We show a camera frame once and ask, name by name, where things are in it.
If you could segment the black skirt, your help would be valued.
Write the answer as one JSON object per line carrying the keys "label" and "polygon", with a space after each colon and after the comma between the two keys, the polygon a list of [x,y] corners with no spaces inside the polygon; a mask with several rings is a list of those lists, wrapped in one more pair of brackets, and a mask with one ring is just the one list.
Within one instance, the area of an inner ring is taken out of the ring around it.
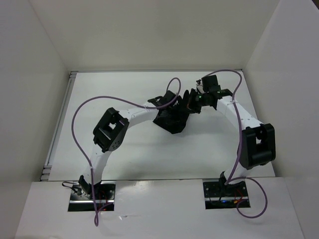
{"label": "black skirt", "polygon": [[183,117],[181,119],[161,119],[159,117],[159,112],[156,116],[156,118],[153,120],[153,123],[156,124],[157,126],[159,126],[160,128],[170,132],[171,134],[177,134],[180,133],[184,130],[188,117],[190,115],[188,109],[187,109],[187,103],[188,103],[188,99],[189,99],[189,90],[186,90],[182,96],[178,96],[177,98],[182,98],[182,111],[183,111]]}

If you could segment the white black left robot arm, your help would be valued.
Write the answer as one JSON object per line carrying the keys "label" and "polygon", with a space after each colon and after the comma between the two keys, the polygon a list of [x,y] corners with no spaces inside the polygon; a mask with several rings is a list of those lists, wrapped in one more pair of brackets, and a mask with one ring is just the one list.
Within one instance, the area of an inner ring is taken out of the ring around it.
{"label": "white black left robot arm", "polygon": [[90,164],[79,178],[82,194],[88,199],[98,196],[107,161],[112,152],[121,146],[129,128],[151,120],[171,134],[180,133],[189,117],[185,110],[182,97],[171,91],[149,99],[141,108],[121,111],[108,108],[93,129],[94,147]]}

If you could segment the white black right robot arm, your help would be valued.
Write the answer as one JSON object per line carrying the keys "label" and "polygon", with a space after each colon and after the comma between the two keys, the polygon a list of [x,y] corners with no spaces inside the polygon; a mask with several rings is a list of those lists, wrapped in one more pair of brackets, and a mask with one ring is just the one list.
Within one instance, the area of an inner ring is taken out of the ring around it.
{"label": "white black right robot arm", "polygon": [[236,100],[235,93],[222,89],[216,75],[205,76],[190,91],[186,108],[200,113],[202,107],[213,107],[223,114],[239,131],[239,144],[234,166],[221,173],[224,180],[218,184],[224,196],[236,190],[236,183],[247,176],[254,167],[264,166],[276,158],[275,129],[270,123],[262,123],[253,117]]}

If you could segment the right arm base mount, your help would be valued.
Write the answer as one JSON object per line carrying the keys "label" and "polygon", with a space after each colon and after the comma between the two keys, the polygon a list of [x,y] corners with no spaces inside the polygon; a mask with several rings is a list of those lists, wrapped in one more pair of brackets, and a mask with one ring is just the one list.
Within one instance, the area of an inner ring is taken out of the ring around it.
{"label": "right arm base mount", "polygon": [[203,181],[203,192],[207,210],[233,209],[237,206],[239,208],[250,207],[248,191],[244,181],[227,186],[216,180]]}

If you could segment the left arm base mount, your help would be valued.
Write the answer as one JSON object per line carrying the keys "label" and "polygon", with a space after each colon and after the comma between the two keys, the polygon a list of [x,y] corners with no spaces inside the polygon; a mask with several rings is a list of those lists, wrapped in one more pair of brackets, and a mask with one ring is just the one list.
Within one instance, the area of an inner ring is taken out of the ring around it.
{"label": "left arm base mount", "polygon": [[[86,194],[78,182],[63,181],[61,185],[70,189],[69,212],[95,211],[92,195]],[[114,211],[115,192],[115,181],[102,181],[98,189],[95,189],[95,202],[99,212]]]}

